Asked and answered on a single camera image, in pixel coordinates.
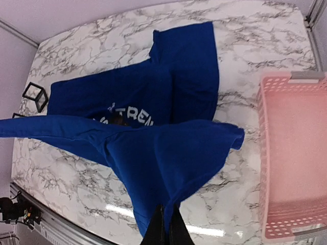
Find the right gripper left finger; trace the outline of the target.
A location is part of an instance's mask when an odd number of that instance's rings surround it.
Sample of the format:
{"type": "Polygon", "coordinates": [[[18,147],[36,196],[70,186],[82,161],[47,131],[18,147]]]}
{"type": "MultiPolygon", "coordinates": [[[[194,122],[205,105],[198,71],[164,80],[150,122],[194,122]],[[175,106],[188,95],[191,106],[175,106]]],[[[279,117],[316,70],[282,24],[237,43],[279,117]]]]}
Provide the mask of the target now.
{"type": "Polygon", "coordinates": [[[143,245],[166,244],[166,233],[164,225],[164,208],[158,205],[150,220],[147,231],[143,237],[143,245]]]}

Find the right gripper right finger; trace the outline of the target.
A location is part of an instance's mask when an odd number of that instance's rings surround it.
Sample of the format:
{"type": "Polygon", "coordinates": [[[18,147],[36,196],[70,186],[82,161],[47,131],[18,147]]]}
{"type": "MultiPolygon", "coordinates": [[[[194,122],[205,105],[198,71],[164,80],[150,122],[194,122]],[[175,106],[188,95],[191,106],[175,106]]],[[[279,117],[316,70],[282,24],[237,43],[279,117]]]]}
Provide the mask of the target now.
{"type": "Polygon", "coordinates": [[[170,245],[194,245],[179,208],[175,205],[169,228],[170,245]]]}

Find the blue panda t-shirt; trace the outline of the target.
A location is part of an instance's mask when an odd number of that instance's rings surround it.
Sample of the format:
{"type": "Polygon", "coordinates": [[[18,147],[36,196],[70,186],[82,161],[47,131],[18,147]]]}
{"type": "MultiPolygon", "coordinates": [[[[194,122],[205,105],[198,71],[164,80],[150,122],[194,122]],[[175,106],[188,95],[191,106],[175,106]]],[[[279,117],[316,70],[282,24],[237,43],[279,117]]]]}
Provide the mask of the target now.
{"type": "Polygon", "coordinates": [[[180,203],[238,150],[244,130],[214,122],[219,69],[211,22],[153,32],[149,59],[55,82],[45,116],[1,120],[2,138],[32,138],[111,168],[141,235],[161,208],[170,230],[180,203]]]}

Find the black display box with brooch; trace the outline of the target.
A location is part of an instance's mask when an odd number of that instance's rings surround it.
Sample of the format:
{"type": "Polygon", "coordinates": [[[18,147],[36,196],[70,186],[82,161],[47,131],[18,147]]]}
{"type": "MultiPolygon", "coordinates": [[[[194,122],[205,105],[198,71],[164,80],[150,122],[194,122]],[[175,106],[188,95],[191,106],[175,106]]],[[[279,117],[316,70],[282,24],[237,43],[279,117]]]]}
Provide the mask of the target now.
{"type": "Polygon", "coordinates": [[[21,118],[24,117],[24,115],[21,115],[19,113],[13,113],[12,118],[21,118]]]}

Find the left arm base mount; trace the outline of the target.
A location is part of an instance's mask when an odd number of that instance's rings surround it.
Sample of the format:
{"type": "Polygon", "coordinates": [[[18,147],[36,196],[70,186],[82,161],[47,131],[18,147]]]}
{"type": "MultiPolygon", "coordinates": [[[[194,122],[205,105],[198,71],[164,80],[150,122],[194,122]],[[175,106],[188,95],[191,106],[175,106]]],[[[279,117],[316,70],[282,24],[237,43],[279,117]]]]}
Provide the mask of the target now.
{"type": "Polygon", "coordinates": [[[13,198],[1,198],[1,223],[23,224],[33,230],[41,223],[41,210],[26,199],[19,191],[13,198]]]}

